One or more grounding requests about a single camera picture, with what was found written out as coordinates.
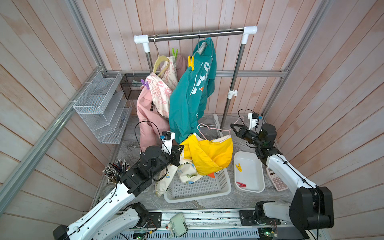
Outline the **yellow jacket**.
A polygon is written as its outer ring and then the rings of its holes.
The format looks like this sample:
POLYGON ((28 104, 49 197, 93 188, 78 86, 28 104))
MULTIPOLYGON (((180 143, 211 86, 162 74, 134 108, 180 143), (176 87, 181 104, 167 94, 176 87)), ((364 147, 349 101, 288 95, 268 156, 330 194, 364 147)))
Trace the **yellow jacket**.
POLYGON ((181 145, 184 146, 184 158, 191 160, 202 176, 219 172, 232 161, 234 146, 230 135, 209 141, 192 134, 181 145))

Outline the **red clothespin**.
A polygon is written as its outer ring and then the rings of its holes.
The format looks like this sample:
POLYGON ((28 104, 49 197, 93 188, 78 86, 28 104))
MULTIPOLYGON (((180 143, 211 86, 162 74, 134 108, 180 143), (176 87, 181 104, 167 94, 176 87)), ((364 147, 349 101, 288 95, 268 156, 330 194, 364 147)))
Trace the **red clothespin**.
POLYGON ((243 184, 243 183, 240 183, 240 182, 236 182, 236 186, 237 186, 238 188, 246 188, 246 187, 247 187, 246 184, 243 184))

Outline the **pink wire hanger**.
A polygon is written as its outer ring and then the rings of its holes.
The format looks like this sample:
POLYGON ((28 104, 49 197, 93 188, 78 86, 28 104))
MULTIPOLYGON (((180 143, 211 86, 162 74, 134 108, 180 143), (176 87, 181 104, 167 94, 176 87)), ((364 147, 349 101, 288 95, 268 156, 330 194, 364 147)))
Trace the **pink wire hanger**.
POLYGON ((222 142, 232 138, 231 137, 231 130, 222 130, 222 129, 218 129, 218 128, 209 127, 206 124, 198 124, 197 130, 198 130, 200 136, 203 137, 201 140, 208 141, 207 137, 202 133, 201 128, 206 128, 209 131, 216 131, 217 132, 218 138, 210 140, 210 142, 212 142, 212 143, 222 143, 222 142))

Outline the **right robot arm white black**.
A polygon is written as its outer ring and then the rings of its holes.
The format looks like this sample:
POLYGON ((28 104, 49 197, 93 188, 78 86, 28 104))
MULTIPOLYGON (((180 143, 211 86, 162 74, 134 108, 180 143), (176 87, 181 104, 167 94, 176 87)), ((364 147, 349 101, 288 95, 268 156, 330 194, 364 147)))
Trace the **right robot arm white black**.
POLYGON ((275 147, 275 126, 263 124, 258 133, 245 125, 231 124, 230 127, 237 137, 254 146, 257 158, 280 177, 294 196, 289 205, 258 202, 254 210, 256 223, 266 225, 274 219, 290 222, 306 239, 307 230, 330 229, 335 225, 332 192, 307 179, 275 147))

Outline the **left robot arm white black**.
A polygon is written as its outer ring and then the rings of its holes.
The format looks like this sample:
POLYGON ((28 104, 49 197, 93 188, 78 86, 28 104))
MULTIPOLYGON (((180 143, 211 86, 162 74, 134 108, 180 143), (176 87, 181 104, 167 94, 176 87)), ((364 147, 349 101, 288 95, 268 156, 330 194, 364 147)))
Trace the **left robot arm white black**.
POLYGON ((110 240, 138 224, 148 226, 148 211, 140 203, 133 204, 118 217, 115 214, 146 190, 154 182, 155 175, 169 165, 178 166, 183 149, 183 145, 172 146, 165 151, 160 146, 148 147, 116 187, 94 208, 69 226, 58 226, 53 231, 54 239, 110 240))

